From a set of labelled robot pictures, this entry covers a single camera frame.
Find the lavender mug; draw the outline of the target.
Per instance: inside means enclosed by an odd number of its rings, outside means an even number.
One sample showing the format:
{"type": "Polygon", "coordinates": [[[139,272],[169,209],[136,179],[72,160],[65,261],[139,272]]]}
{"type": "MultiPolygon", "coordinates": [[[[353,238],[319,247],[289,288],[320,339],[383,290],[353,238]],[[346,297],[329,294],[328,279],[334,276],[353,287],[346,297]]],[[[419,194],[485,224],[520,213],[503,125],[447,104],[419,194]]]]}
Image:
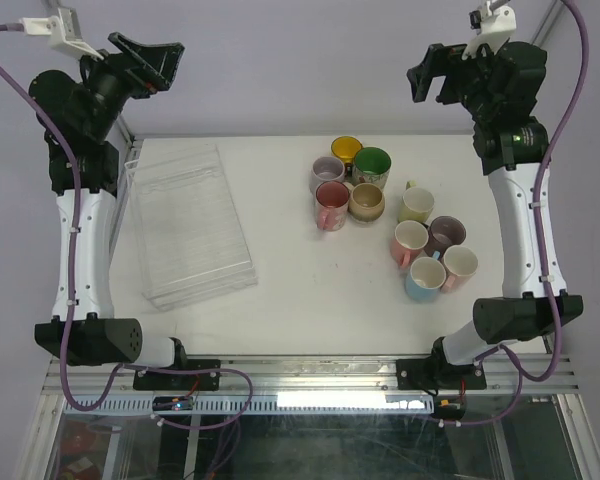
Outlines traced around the lavender mug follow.
{"type": "Polygon", "coordinates": [[[342,182],[345,173],[345,165],[339,158],[320,157],[316,159],[310,171],[309,189],[311,194],[314,194],[317,188],[325,182],[342,182]]]}

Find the pink patterned mug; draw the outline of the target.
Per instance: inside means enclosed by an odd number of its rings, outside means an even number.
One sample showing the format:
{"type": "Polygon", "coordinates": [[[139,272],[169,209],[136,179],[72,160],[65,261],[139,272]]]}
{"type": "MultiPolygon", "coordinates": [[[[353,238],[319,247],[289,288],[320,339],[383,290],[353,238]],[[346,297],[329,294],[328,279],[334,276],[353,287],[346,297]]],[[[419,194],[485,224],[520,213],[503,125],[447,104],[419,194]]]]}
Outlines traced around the pink patterned mug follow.
{"type": "Polygon", "coordinates": [[[340,230],[346,221],[350,193],[344,183],[329,181],[315,191],[314,216],[316,226],[323,231],[340,230]]]}

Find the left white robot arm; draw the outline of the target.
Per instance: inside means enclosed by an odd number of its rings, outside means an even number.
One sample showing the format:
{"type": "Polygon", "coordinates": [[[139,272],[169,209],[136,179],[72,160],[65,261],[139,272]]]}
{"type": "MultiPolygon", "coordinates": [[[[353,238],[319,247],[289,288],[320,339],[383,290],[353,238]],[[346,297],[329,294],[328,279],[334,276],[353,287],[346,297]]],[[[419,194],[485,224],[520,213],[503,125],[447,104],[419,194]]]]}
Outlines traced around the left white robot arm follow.
{"type": "Polygon", "coordinates": [[[118,53],[83,55],[79,81],[47,70],[28,88],[45,128],[61,225],[57,296],[34,339],[65,366],[153,367],[155,377],[174,389],[190,373],[182,343],[146,334],[137,319],[114,313],[109,268],[119,152],[107,137],[128,100],[170,89],[185,48],[179,42],[145,45],[118,32],[109,40],[118,53]]]}

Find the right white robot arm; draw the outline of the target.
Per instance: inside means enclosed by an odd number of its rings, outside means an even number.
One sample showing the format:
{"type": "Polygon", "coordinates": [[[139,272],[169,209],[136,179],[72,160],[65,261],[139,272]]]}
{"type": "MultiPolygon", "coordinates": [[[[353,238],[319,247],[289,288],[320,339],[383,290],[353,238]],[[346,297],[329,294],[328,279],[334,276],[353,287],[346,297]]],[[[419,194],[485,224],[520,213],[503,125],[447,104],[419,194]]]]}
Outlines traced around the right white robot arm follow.
{"type": "Polygon", "coordinates": [[[481,389],[477,362],[498,347],[554,333],[583,313],[583,299],[569,294],[552,238],[548,204],[549,136],[532,115],[546,76],[547,54],[525,42],[499,50],[465,44],[432,44],[407,72],[414,102],[431,82],[444,80],[436,100],[461,104],[474,122],[473,146],[494,196],[504,254],[502,294],[475,301],[472,319],[438,338],[420,360],[397,363],[398,378],[417,388],[481,389]]]}

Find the clear acrylic dish rack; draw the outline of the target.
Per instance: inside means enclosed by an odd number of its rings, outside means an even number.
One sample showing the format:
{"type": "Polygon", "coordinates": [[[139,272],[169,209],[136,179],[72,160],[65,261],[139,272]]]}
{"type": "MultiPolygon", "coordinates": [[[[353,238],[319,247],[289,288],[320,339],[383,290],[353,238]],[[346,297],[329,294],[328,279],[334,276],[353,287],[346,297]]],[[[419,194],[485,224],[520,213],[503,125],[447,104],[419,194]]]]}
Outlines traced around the clear acrylic dish rack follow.
{"type": "Polygon", "coordinates": [[[168,311],[256,285],[218,148],[143,146],[125,165],[143,297],[168,311]]]}

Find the green-inside patterned mug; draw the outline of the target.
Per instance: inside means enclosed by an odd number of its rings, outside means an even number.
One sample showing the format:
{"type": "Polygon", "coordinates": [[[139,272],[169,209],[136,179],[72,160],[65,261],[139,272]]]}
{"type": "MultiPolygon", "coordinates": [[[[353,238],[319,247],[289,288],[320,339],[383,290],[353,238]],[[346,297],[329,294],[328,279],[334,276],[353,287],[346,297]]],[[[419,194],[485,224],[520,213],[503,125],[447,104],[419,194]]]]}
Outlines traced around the green-inside patterned mug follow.
{"type": "Polygon", "coordinates": [[[363,147],[353,160],[352,183],[359,185],[369,183],[380,190],[385,188],[392,160],[389,154],[378,147],[363,147]]]}

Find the yellow glass cup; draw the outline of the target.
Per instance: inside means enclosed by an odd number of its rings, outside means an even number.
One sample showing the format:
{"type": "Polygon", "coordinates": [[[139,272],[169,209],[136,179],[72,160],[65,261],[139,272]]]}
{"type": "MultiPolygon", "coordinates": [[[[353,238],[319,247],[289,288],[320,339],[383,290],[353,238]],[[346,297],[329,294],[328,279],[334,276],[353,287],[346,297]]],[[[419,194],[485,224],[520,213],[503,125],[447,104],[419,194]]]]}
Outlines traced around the yellow glass cup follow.
{"type": "Polygon", "coordinates": [[[345,165],[351,164],[362,148],[362,143],[352,136],[340,136],[331,143],[331,153],[345,165]]]}

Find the pale yellow mug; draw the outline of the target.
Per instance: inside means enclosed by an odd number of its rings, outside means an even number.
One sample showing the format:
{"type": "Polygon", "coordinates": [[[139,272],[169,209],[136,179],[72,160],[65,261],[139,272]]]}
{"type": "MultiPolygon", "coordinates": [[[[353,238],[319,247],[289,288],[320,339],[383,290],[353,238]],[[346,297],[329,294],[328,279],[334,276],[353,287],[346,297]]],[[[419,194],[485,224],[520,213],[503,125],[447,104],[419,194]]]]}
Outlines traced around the pale yellow mug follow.
{"type": "Polygon", "coordinates": [[[407,220],[426,223],[434,206],[433,194],[429,190],[417,186],[414,181],[409,181],[401,197],[397,220],[399,223],[407,220]]]}

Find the beige stoneware mug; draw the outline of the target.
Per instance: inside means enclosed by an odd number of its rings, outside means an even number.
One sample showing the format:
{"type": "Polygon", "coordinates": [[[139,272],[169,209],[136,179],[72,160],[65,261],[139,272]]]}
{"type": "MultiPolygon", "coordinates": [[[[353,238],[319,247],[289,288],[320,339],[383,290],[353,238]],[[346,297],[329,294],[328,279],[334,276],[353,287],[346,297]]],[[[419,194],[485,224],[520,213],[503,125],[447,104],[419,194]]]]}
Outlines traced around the beige stoneware mug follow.
{"type": "Polygon", "coordinates": [[[371,183],[352,185],[345,183],[349,190],[348,212],[360,223],[370,224],[378,220],[385,210],[385,196],[382,190],[371,183]]]}

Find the mauve purple mug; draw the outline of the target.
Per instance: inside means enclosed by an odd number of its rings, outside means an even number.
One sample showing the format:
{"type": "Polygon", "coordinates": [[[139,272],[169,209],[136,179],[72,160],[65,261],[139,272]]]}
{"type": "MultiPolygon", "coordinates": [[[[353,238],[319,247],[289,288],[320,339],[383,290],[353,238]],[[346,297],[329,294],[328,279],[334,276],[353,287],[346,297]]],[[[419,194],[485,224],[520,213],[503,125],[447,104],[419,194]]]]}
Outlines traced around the mauve purple mug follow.
{"type": "Polygon", "coordinates": [[[436,252],[443,256],[451,247],[461,245],[466,239],[464,224],[452,216],[435,218],[427,229],[428,241],[424,252],[432,257],[436,252]]]}

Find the pink mug white inside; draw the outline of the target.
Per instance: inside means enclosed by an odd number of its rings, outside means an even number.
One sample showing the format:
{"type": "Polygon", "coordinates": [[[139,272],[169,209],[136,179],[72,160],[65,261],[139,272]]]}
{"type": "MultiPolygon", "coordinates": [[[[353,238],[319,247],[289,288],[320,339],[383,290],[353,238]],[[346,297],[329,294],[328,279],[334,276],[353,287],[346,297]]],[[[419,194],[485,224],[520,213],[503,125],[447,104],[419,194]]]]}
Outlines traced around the pink mug white inside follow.
{"type": "Polygon", "coordinates": [[[419,222],[406,220],[394,229],[390,254],[401,270],[405,270],[420,255],[428,242],[427,229],[419,222]]]}

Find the light pink mug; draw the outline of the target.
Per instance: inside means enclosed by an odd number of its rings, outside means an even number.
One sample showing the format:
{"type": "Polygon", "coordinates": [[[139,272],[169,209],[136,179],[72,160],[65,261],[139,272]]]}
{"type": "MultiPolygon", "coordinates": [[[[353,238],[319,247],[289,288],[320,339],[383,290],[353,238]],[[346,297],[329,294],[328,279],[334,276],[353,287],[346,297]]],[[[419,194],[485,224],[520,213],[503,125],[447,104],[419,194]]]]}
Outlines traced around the light pink mug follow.
{"type": "Polygon", "coordinates": [[[446,271],[446,280],[441,287],[443,293],[451,293],[465,285],[476,273],[479,261],[468,247],[453,245],[443,255],[442,264],[446,271]]]}

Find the light blue mug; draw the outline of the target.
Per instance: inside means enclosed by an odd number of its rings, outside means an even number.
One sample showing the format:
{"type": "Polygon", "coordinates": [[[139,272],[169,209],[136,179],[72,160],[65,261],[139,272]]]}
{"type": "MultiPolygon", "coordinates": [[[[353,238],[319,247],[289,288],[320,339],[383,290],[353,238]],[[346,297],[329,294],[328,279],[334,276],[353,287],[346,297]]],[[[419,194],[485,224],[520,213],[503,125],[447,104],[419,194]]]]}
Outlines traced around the light blue mug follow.
{"type": "Polygon", "coordinates": [[[413,262],[405,280],[405,292],[413,301],[430,303],[438,297],[446,280],[446,269],[435,252],[433,257],[424,256],[413,262]]]}

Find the small electronics board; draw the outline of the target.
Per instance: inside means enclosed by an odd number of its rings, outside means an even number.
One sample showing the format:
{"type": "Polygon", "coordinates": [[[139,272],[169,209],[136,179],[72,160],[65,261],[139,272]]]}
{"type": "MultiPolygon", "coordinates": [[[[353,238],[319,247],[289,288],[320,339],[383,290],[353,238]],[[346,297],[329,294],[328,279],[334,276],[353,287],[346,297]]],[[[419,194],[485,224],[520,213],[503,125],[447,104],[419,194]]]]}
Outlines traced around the small electronics board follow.
{"type": "Polygon", "coordinates": [[[152,409],[159,411],[188,411],[192,410],[196,398],[192,396],[156,397],[152,409]]]}

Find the black connector box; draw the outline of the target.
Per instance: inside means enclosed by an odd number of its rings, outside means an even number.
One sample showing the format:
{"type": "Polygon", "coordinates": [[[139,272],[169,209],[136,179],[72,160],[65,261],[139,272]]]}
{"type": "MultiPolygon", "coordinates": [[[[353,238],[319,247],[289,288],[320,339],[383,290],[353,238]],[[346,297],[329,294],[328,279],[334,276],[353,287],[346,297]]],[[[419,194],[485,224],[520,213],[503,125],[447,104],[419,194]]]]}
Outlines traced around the black connector box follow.
{"type": "Polygon", "coordinates": [[[436,420],[461,421],[465,412],[465,402],[459,398],[436,399],[434,401],[434,410],[431,417],[436,420]]]}

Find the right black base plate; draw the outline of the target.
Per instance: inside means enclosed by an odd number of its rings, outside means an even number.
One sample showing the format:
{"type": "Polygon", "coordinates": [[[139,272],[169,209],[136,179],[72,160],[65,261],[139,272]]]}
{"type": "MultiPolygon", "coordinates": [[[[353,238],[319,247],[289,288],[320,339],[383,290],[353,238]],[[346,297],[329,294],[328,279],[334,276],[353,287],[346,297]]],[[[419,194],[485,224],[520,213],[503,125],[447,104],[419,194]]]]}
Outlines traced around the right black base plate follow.
{"type": "Polygon", "coordinates": [[[486,377],[474,365],[450,365],[432,357],[403,358],[395,362],[399,390],[457,390],[464,387],[468,391],[481,391],[487,388],[486,377]]]}

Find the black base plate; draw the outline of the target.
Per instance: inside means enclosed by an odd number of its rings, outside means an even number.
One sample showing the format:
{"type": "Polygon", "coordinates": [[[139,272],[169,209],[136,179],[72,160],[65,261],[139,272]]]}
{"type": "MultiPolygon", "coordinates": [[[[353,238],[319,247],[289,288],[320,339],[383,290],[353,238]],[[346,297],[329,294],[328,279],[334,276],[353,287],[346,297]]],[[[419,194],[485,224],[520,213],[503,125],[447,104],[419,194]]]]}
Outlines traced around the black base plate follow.
{"type": "Polygon", "coordinates": [[[403,358],[395,362],[399,390],[457,390],[464,387],[468,391],[481,391],[487,388],[486,377],[474,365],[450,365],[432,357],[403,358]]]}
{"type": "MultiPolygon", "coordinates": [[[[219,368],[219,359],[187,359],[179,371],[205,370],[219,368]]],[[[136,391],[179,391],[189,392],[196,387],[194,392],[209,392],[219,389],[219,373],[205,373],[197,375],[164,374],[148,371],[143,375],[134,374],[133,389],[136,391]]]]}

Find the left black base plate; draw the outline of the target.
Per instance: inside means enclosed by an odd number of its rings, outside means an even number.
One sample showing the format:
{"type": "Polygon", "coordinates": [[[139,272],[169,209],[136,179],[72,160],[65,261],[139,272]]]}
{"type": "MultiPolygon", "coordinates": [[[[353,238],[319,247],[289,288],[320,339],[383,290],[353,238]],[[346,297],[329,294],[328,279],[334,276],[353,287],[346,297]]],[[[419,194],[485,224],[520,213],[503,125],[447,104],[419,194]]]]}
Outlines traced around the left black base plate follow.
{"type": "MultiPolygon", "coordinates": [[[[179,371],[205,370],[219,368],[219,359],[187,359],[179,371]]],[[[196,387],[194,392],[209,392],[219,389],[219,373],[205,373],[197,375],[164,374],[148,371],[143,375],[134,374],[133,389],[136,391],[179,391],[189,392],[196,387]]]]}

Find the aluminium mounting rail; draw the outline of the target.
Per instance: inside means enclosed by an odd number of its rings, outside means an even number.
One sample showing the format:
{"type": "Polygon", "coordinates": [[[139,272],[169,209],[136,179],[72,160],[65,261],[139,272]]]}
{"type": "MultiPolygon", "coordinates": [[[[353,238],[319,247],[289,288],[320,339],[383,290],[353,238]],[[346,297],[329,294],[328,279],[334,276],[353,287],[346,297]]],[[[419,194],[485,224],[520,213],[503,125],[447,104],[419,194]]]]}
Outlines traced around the aluminium mounting rail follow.
{"type": "MultiPolygon", "coordinates": [[[[518,353],[529,373],[540,375],[547,367],[550,355],[518,353]]],[[[215,361],[220,368],[236,369],[247,374],[257,394],[278,391],[345,390],[398,392],[406,384],[405,368],[398,369],[399,360],[420,360],[424,355],[191,355],[194,368],[203,362],[215,361]]],[[[112,365],[68,367],[71,392],[78,395],[99,395],[112,370],[112,365]]],[[[471,366],[464,380],[466,393],[473,395],[505,395],[513,393],[518,372],[508,357],[495,354],[476,366],[471,366]]],[[[121,370],[110,393],[131,395],[134,373],[121,370]]],[[[246,382],[231,373],[221,374],[217,393],[246,393],[246,382]]],[[[59,360],[51,360],[43,382],[42,394],[61,394],[59,360]]],[[[521,393],[531,396],[580,393],[579,381],[567,356],[562,356],[552,376],[543,382],[523,380],[521,393]]]]}

